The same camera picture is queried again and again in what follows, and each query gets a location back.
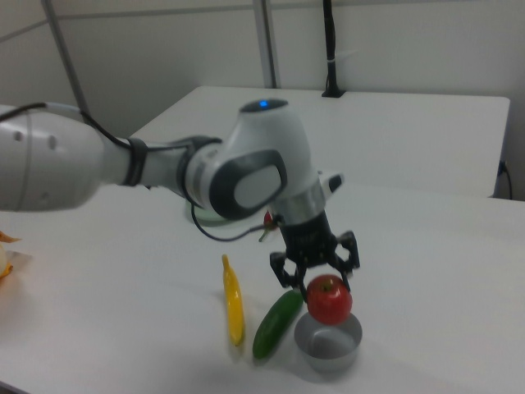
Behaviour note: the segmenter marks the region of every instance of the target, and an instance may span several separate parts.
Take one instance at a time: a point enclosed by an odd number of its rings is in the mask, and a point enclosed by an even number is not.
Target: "gray bowl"
[[[352,314],[341,324],[327,326],[306,313],[295,325],[294,338],[313,369],[322,373],[340,372],[354,362],[363,329]]]

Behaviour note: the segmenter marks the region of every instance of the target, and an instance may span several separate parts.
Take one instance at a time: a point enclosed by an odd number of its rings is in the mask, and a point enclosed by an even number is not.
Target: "orange object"
[[[3,270],[3,273],[0,273],[0,279],[9,275],[12,270],[13,266],[11,265],[11,263],[7,262],[6,269]]]
[[[7,234],[4,234],[0,231],[0,242],[5,242],[6,244],[11,244],[12,242],[20,241],[21,238],[13,238]]]

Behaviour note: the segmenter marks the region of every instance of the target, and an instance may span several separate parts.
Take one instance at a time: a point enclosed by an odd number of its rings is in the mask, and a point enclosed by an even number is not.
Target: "white desk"
[[[317,167],[344,169],[373,186],[487,197],[494,193],[509,100],[426,94],[202,87],[151,121],[137,136],[169,140],[232,131],[240,107],[277,97],[290,102]]]
[[[349,373],[315,374],[291,332],[253,365],[254,333],[283,292],[268,258],[278,236],[218,244],[174,194],[109,186],[70,212],[0,213],[24,238],[0,282],[0,382],[34,394],[523,392],[523,203],[347,183],[326,211],[334,233],[355,231],[362,261]],[[223,253],[244,293],[241,354],[228,345]]]

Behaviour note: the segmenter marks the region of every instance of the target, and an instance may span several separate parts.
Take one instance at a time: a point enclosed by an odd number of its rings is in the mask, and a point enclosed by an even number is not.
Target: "toy banana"
[[[239,281],[237,281],[237,276],[230,267],[228,256],[225,254],[222,255],[222,265],[224,266],[222,281],[224,282],[224,294],[228,311],[230,342],[235,346],[239,346],[244,340],[243,300],[240,294]]]

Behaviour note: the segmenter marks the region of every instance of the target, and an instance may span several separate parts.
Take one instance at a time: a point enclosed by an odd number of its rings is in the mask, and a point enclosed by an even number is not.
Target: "white robot link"
[[[77,112],[87,124],[42,109]],[[336,237],[326,219],[326,199],[342,182],[341,175],[320,182],[303,125],[280,99],[243,106],[225,141],[192,136],[168,144],[118,139],[65,104],[0,106],[0,210],[75,208],[104,184],[166,187],[192,204],[195,221],[194,206],[239,220],[267,205],[286,245],[270,255],[272,269],[305,300],[308,268],[330,264],[349,290],[348,276],[359,267],[353,232]],[[338,245],[348,259],[336,254]],[[293,274],[286,259],[296,264]]]

